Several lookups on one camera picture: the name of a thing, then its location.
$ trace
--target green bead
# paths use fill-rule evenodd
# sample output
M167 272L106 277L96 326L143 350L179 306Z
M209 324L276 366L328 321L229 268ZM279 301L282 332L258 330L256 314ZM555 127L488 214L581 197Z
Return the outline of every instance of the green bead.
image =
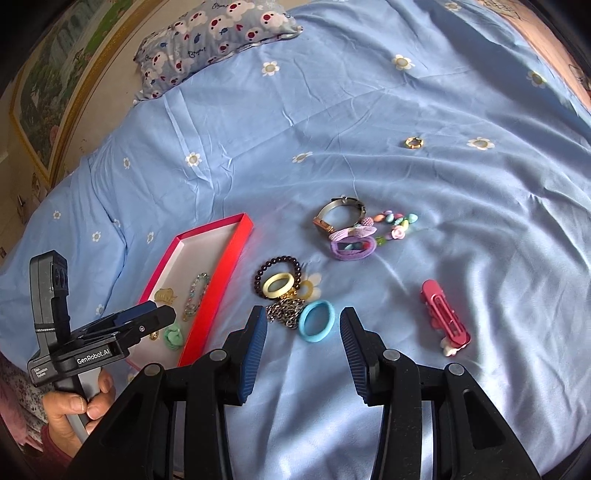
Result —
M184 345L181 329L175 323L164 329L164 344L171 350L178 350Z

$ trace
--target finger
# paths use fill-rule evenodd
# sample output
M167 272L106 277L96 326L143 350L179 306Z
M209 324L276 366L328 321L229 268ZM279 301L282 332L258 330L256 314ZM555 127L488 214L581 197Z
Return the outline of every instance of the finger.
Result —
M115 389L111 388L108 393L99 393L90 403L86 412L92 420L97 420L107 413L115 401Z
M99 388L103 393L108 393L113 388L113 377L111 374L102 368L99 374Z
M99 424L100 420L101 419L92 420L86 424L86 432L88 433L88 435L90 435L94 431L96 426Z
M43 408L48 419L57 419L64 415L84 413L86 401L75 393L52 391L44 395Z
M73 431L65 415L84 413L86 402L75 393L53 391L43 396L43 408L50 427L56 433L66 437Z

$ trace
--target screw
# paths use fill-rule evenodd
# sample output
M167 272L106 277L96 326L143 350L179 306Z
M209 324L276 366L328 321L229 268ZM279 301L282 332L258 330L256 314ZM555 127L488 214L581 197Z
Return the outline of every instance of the screw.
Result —
M384 353L382 353L382 355L386 360L391 360L392 362L395 362L396 360L400 359L400 352L394 349L384 350Z
M458 377L466 371L460 364L449 364L448 369L451 374L457 375Z
M221 349L214 350L212 353L209 354L209 358L211 358L214 362L221 362L224 360L228 354Z
M160 365L149 364L146 368L144 368L144 373L149 377L158 375L160 373Z

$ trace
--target dark bead bracelet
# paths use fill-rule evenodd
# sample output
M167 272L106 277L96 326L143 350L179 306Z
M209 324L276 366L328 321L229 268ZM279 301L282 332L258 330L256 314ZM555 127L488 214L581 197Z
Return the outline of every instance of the dark bead bracelet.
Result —
M262 278L263 274L265 273L265 271L267 270L267 268L269 268L272 265L275 265L277 263L291 263L293 265L294 279L295 279L293 288L296 290L298 290L300 288L301 265L297 261L297 259L294 257L289 257L287 255L283 255L282 257L271 258L268 262L261 265L261 268L256 272L256 275L255 275L255 281L254 281L255 292L257 295L259 295L263 299L265 299L267 297L265 297L264 293L262 292L261 278Z

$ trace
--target yellow hair tie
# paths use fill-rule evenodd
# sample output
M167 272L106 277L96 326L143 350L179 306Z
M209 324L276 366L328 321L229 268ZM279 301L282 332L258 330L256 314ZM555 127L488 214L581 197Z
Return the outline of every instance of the yellow hair tie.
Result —
M275 283L278 280L287 280L287 282L285 285L278 288L277 290L269 291L269 287L271 286L271 284ZM287 292L289 292L289 290L293 287L295 281L296 280L291 273L275 274L264 283L264 285L262 286L262 293L268 299L278 299L282 295L285 295Z

